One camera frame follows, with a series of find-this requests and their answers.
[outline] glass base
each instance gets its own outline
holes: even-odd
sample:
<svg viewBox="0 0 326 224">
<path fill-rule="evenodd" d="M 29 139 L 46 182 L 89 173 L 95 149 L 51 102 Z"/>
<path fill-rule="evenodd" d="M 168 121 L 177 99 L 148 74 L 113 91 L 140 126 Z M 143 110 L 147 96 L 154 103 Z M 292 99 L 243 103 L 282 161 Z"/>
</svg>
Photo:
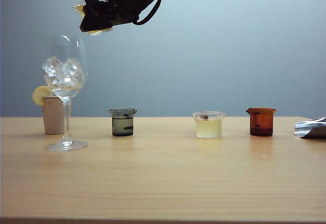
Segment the glass base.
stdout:
<svg viewBox="0 0 326 224">
<path fill-rule="evenodd" d="M 76 141 L 72 138 L 63 137 L 60 142 L 47 146 L 45 150 L 58 152 L 58 151 L 82 149 L 85 147 L 87 147 L 87 143 L 84 141 Z"/>
</svg>

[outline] crumpled foil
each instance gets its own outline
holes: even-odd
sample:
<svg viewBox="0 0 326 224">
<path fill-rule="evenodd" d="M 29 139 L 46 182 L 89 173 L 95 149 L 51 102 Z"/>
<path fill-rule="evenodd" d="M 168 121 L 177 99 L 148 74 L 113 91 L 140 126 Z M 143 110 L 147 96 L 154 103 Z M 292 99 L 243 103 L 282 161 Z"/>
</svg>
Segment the crumpled foil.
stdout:
<svg viewBox="0 0 326 224">
<path fill-rule="evenodd" d="M 294 134 L 301 138 L 326 139 L 326 117 L 295 123 Z"/>
</svg>

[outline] clear glass beaker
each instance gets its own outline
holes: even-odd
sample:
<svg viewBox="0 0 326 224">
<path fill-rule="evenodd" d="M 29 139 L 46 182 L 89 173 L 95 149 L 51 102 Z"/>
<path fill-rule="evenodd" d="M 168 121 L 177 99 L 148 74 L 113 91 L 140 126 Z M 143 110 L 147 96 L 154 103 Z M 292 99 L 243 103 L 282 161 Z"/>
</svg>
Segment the clear glass beaker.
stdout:
<svg viewBox="0 0 326 224">
<path fill-rule="evenodd" d="M 218 111 L 199 111 L 193 113 L 196 122 L 196 136 L 214 138 L 222 136 L 222 120 L 225 113 Z"/>
<path fill-rule="evenodd" d="M 133 115 L 137 110 L 134 108 L 113 108 L 109 110 L 112 115 L 112 135 L 133 135 Z"/>
</svg>

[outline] yellow liquid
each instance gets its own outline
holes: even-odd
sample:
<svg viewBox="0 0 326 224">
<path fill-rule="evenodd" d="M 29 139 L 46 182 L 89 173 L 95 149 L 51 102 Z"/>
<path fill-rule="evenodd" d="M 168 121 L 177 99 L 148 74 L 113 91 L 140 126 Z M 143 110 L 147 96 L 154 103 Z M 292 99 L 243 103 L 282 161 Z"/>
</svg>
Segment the yellow liquid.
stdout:
<svg viewBox="0 0 326 224">
<path fill-rule="evenodd" d="M 196 120 L 196 136 L 220 137 L 222 135 L 222 121 Z"/>
</svg>

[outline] wall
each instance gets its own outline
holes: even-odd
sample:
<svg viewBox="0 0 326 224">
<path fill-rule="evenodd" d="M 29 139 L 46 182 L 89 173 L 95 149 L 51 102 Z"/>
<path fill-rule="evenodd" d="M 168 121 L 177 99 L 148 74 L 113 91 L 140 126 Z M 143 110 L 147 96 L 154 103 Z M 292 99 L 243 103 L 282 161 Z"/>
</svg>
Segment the wall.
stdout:
<svg viewBox="0 0 326 224">
<path fill-rule="evenodd" d="M 326 116 L 326 0 L 163 0 L 143 26 L 97 37 L 79 31 L 79 0 L 1 0 L 1 114 L 41 116 L 42 37 L 71 33 L 88 48 L 89 77 L 73 116 Z"/>
</svg>

